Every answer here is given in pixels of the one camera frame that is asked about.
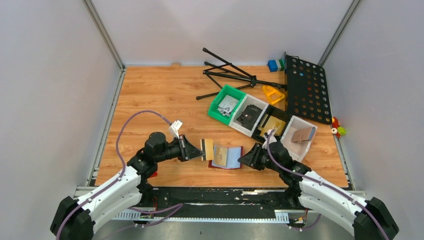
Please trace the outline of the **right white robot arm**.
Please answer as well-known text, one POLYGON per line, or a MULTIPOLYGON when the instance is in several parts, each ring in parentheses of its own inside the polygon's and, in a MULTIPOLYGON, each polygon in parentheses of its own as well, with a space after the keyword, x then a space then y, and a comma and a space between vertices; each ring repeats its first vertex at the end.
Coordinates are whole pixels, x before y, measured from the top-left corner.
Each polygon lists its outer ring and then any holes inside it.
POLYGON ((243 165, 278 173, 288 186, 286 204, 312 209, 337 223, 356 240, 392 240, 400 229, 382 200, 365 199, 330 183, 305 164, 293 160, 279 141, 259 144, 238 159, 243 165))

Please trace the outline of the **red leather card holder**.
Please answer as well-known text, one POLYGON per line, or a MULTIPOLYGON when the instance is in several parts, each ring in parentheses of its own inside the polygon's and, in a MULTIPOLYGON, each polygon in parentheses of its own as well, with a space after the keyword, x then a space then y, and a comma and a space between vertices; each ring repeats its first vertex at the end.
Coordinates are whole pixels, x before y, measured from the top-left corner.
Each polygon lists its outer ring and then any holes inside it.
POLYGON ((208 162, 209 168, 236 170, 241 169, 241 163, 238 161, 243 155, 242 146, 226 147, 215 145, 213 147, 213 159, 208 162))

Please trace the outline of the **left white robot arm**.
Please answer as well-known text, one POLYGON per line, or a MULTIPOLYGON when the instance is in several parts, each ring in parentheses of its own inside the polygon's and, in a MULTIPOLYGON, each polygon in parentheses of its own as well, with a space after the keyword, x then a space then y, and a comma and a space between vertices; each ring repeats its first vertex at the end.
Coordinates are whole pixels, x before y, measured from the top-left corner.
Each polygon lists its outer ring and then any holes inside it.
POLYGON ((58 240, 91 240, 104 224, 125 209, 152 203, 153 186, 148 178, 157 172, 160 162, 185 162, 204 154, 183 134, 168 142, 164 133, 153 132, 115 176, 76 199, 65 197, 59 203, 50 231, 58 240))

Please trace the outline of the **gold credit card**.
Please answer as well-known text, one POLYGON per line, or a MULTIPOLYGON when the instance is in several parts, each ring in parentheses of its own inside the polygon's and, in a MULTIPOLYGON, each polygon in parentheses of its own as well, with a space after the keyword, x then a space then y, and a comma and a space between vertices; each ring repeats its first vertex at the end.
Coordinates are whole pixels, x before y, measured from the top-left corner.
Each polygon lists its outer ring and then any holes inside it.
POLYGON ((202 138, 200 140, 200 149, 204 153, 202 161, 212 161, 214 159, 214 142, 212 138, 202 138))

